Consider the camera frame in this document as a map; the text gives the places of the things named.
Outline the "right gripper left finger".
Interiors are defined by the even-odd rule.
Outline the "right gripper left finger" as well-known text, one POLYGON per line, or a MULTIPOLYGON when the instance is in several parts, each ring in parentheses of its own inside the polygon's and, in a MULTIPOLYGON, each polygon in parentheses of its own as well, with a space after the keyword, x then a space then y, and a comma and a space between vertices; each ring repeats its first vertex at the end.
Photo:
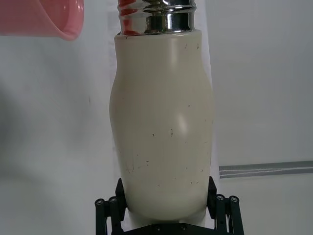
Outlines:
POLYGON ((107 219, 111 218, 112 235, 124 235, 121 222, 124 221, 127 208, 122 179, 119 178, 115 189, 115 196, 109 200, 102 198, 95 201, 95 234, 107 235, 107 219))

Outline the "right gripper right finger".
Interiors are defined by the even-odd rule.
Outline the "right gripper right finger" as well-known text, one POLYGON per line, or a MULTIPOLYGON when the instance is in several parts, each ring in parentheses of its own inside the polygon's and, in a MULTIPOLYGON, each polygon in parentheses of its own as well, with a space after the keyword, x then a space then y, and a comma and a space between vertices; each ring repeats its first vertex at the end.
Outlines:
POLYGON ((214 220, 214 228, 211 235, 242 235, 243 222, 237 196, 226 198, 217 193, 217 188, 212 177, 209 177, 207 209, 214 220))

